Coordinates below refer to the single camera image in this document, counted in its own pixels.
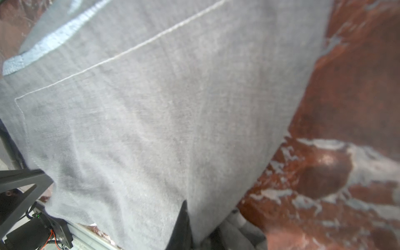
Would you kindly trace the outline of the plain grey pillowcase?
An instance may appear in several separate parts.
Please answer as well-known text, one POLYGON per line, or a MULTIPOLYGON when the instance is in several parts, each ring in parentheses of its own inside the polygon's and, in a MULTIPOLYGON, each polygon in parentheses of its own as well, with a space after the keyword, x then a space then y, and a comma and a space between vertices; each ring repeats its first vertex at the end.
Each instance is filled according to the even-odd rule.
POLYGON ((199 245, 287 133, 331 1, 56 1, 3 64, 1 121, 54 181, 47 212, 163 250, 199 245))

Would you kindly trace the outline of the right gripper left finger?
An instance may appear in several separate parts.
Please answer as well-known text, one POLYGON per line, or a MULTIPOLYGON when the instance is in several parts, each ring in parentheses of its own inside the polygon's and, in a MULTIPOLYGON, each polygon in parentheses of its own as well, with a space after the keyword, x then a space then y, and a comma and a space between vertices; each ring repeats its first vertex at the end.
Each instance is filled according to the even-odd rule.
POLYGON ((187 210, 187 201, 182 203, 172 235, 165 250, 191 250, 192 230, 187 210))

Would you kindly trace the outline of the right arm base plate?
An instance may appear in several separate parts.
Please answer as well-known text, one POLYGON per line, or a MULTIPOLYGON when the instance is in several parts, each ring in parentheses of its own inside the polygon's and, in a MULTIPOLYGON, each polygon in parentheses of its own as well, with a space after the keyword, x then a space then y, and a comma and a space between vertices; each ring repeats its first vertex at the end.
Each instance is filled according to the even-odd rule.
POLYGON ((29 221, 6 234, 2 250, 43 250, 54 244, 58 250, 73 248, 73 235, 67 221, 50 216, 42 204, 34 203, 27 210, 29 221))

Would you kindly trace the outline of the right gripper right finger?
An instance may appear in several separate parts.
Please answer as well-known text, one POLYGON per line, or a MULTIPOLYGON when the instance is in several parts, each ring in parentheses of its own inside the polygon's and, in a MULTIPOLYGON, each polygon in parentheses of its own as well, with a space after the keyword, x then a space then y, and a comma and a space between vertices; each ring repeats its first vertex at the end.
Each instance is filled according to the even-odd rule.
POLYGON ((218 227, 226 250, 267 250, 264 233, 244 218, 236 208, 218 227))

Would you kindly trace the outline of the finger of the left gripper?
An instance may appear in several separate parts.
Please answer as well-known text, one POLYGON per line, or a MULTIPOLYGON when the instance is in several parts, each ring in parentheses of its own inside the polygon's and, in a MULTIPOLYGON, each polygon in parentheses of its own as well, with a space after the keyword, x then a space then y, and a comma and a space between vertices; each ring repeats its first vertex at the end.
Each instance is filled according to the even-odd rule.
POLYGON ((15 199, 1 201, 6 207, 1 208, 1 237, 17 223, 33 203, 50 187, 53 180, 41 170, 7 170, 1 171, 1 194, 12 192, 23 186, 29 190, 16 196, 15 199))

